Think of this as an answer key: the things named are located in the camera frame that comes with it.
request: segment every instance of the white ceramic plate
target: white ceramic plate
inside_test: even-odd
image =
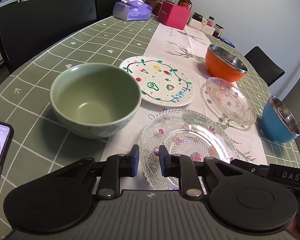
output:
[[[169,62],[136,56],[127,58],[119,67],[138,81],[145,101],[159,106],[179,107],[194,99],[194,86],[187,71]]]

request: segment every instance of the person's hand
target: person's hand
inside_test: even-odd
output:
[[[300,232],[297,229],[297,216],[295,216],[290,225],[288,226],[287,230],[298,240],[300,240]]]

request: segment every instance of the black chair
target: black chair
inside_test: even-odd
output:
[[[277,66],[258,46],[254,47],[244,56],[254,67],[258,75],[270,87],[284,75],[284,70]]]
[[[0,52],[10,73],[97,21],[95,0],[28,0],[0,8]]]
[[[121,0],[95,0],[97,8],[98,21],[103,20],[112,15],[113,8],[116,2]]]

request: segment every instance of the red label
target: red label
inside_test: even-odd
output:
[[[180,3],[180,6],[183,8],[186,8],[187,10],[190,10],[190,4],[182,2],[182,3]]]

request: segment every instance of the glass plate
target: glass plate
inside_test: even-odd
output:
[[[156,115],[144,128],[139,145],[143,171],[154,190],[178,189],[179,185],[178,179],[161,175],[159,145],[165,145],[170,154],[185,154],[195,161],[213,156],[230,163],[239,158],[232,140],[219,125],[188,109]]]
[[[254,107],[231,83],[210,77],[206,82],[206,90],[216,107],[235,122],[242,125],[253,125],[256,122]]]

